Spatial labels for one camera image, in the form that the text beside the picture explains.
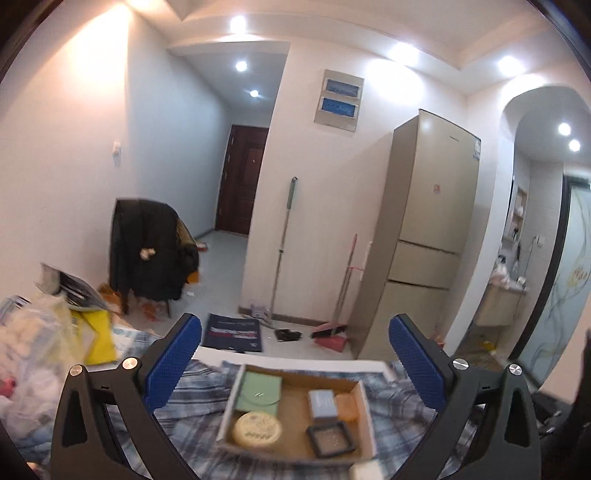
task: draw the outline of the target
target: refrigerator drawer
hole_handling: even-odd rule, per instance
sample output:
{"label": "refrigerator drawer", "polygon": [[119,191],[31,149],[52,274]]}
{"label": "refrigerator drawer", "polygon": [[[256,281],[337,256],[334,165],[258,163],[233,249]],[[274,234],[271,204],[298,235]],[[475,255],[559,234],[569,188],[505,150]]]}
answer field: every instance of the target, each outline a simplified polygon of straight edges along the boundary
{"label": "refrigerator drawer", "polygon": [[429,338],[433,334],[446,298],[445,290],[386,283],[359,359],[398,359],[388,339],[390,320],[398,313],[406,313],[423,335]]}
{"label": "refrigerator drawer", "polygon": [[388,279],[426,287],[450,288],[459,265],[458,255],[398,242]]}

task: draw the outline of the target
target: floor mat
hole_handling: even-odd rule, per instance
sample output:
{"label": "floor mat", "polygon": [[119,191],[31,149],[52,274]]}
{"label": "floor mat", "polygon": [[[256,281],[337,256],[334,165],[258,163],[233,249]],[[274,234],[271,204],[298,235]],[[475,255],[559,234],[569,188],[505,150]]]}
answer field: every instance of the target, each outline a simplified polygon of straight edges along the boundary
{"label": "floor mat", "polygon": [[209,314],[203,346],[235,352],[262,352],[261,325],[255,319]]}

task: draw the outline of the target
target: glass door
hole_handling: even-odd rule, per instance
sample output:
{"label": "glass door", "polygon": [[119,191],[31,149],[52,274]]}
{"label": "glass door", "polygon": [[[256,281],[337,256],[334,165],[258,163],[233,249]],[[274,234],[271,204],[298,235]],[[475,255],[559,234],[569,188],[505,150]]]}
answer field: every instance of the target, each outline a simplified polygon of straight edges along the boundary
{"label": "glass door", "polygon": [[524,332],[529,337],[520,340],[517,358],[537,386],[560,359],[579,322],[591,289],[590,273],[591,190],[588,183],[565,179],[556,245],[528,322],[530,331]]}

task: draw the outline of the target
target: plastic bag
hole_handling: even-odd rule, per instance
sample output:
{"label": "plastic bag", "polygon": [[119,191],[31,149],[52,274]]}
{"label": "plastic bag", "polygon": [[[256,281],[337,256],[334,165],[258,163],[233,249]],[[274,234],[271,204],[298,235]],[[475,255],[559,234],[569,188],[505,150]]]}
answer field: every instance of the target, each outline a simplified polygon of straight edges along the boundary
{"label": "plastic bag", "polygon": [[54,421],[67,373],[82,360],[64,298],[42,296],[11,312],[0,326],[0,377],[17,380],[2,415],[13,441]]}

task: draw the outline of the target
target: metal screw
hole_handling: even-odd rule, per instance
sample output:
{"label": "metal screw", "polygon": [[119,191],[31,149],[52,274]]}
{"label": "metal screw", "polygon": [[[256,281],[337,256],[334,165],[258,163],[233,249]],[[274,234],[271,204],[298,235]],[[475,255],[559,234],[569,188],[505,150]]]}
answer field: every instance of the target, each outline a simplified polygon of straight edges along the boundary
{"label": "metal screw", "polygon": [[511,364],[511,365],[509,365],[509,372],[511,372],[513,375],[515,375],[517,377],[519,375],[521,375],[522,371],[523,370],[521,369],[521,367],[519,365],[517,365],[517,364]]}
{"label": "metal screw", "polygon": [[133,370],[135,367],[138,366],[138,359],[130,356],[123,360],[123,368],[126,370]]}
{"label": "metal screw", "polygon": [[70,368],[70,375],[76,377],[82,373],[82,365],[74,365]]}
{"label": "metal screw", "polygon": [[470,366],[463,358],[454,359],[452,365],[456,370],[466,370]]}

